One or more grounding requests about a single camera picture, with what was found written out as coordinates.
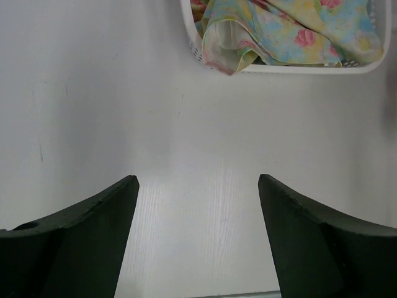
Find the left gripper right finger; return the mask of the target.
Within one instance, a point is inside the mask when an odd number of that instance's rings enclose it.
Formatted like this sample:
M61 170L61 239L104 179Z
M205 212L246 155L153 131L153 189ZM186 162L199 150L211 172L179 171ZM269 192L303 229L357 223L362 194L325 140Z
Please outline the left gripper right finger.
M396 229L258 181L282 297L396 297Z

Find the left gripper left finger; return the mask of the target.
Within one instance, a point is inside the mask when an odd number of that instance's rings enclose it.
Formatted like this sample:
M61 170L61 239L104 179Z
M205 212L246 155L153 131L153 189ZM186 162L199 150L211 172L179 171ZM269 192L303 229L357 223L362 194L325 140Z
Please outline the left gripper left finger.
M139 182L1 230L1 297L114 297Z

